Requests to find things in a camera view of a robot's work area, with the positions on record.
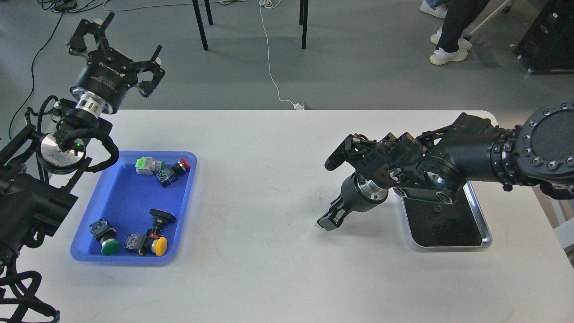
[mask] white sneaker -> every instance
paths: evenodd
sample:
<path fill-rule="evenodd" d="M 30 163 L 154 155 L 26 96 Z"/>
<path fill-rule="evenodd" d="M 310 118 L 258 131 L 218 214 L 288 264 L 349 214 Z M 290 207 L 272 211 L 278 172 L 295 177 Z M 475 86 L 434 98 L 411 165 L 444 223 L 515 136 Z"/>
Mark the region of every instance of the white sneaker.
<path fill-rule="evenodd" d="M 462 49 L 454 53 L 447 53 L 442 47 L 435 50 L 435 53 L 430 57 L 430 62 L 434 65 L 443 65 L 449 61 L 462 61 L 468 56 L 468 52 Z"/>
<path fill-rule="evenodd" d="M 436 8 L 432 8 L 425 0 L 422 0 L 420 10 L 441 19 L 447 16 L 447 6 L 445 6 L 444 3 Z"/>
<path fill-rule="evenodd" d="M 443 30 L 442 28 L 439 29 L 436 34 L 432 35 L 430 37 L 430 41 L 431 43 L 433 43 L 434 45 L 438 45 L 439 44 L 439 39 L 440 39 L 440 35 L 443 34 Z M 459 49 L 462 49 L 464 51 L 467 51 L 469 49 L 472 48 L 472 44 L 470 43 L 470 41 L 464 39 L 464 38 L 459 38 Z"/>

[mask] blue tray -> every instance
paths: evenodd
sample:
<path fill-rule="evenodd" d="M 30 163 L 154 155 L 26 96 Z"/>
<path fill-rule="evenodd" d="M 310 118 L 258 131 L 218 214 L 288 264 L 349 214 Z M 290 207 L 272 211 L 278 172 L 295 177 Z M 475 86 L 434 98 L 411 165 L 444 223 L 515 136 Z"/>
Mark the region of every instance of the blue tray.
<path fill-rule="evenodd" d="M 135 162 L 143 156 L 163 160 L 170 166 L 183 157 L 191 169 L 164 188 L 155 175 L 135 172 Z M 197 158 L 190 152 L 121 151 L 119 160 L 100 176 L 70 246 L 72 257 L 80 262 L 134 264 L 163 263 L 171 259 L 179 245 L 196 165 Z M 101 244 L 90 233 L 90 224 L 99 218 L 106 219 L 118 232 L 115 238 L 123 246 L 129 233 L 145 234 L 151 228 L 153 218 L 149 214 L 150 209 L 168 211 L 176 217 L 176 222 L 165 225 L 161 232 L 168 240 L 168 249 L 163 256 L 152 253 L 141 256 L 123 247 L 114 255 L 102 255 Z"/>

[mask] black pants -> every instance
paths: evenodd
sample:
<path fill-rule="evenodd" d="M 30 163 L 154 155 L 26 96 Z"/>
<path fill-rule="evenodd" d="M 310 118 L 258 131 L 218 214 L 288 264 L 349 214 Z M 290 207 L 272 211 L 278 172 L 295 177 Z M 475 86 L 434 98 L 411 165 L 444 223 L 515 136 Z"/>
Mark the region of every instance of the black pants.
<path fill-rule="evenodd" d="M 478 17 L 488 2 L 489 0 L 451 0 L 436 48 L 442 47 L 447 53 L 458 51 L 459 38 L 463 31 Z"/>

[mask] white table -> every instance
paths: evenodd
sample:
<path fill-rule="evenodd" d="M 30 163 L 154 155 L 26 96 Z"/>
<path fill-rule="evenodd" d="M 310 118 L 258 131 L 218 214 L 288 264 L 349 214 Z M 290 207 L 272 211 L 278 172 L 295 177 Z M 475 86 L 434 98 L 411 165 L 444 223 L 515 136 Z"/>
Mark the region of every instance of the white table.
<path fill-rule="evenodd" d="M 38 296 L 62 322 L 571 321 L 574 270 L 530 188 L 474 183 L 494 240 L 478 252 L 413 248 L 394 193 L 337 230 L 315 224 L 352 172 L 323 167 L 346 135 L 417 135 L 458 114 L 121 110 L 107 116 L 120 150 L 198 158 L 176 257 L 147 267 L 73 260 L 99 177 L 85 174 L 56 236 L 24 249 L 18 269 L 42 273 Z M 107 158 L 96 141 L 88 154 Z"/>

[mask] black chair leg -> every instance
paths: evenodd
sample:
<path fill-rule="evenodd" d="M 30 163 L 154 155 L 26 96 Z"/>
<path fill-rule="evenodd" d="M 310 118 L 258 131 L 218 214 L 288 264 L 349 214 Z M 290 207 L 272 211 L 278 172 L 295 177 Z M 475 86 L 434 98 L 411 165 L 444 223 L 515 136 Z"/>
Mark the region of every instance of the black chair leg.
<path fill-rule="evenodd" d="M 301 49 L 307 47 L 307 14 L 309 12 L 309 0 L 303 1 L 303 40 L 301 42 Z"/>
<path fill-rule="evenodd" d="M 193 11 L 195 11 L 195 18 L 197 19 L 197 27 L 199 28 L 199 36 L 201 36 L 201 43 L 205 51 L 209 50 L 207 46 L 207 39 L 205 38 L 205 30 L 203 29 L 203 21 L 201 20 L 201 12 L 199 12 L 199 3 L 197 0 L 192 0 Z"/>
<path fill-rule="evenodd" d="M 303 0 L 300 0 L 299 3 L 299 24 L 303 24 Z"/>
<path fill-rule="evenodd" d="M 205 12 L 207 12 L 207 21 L 210 23 L 210 26 L 214 25 L 214 20 L 211 18 L 211 7 L 210 7 L 210 0 L 204 0 L 205 2 Z"/>

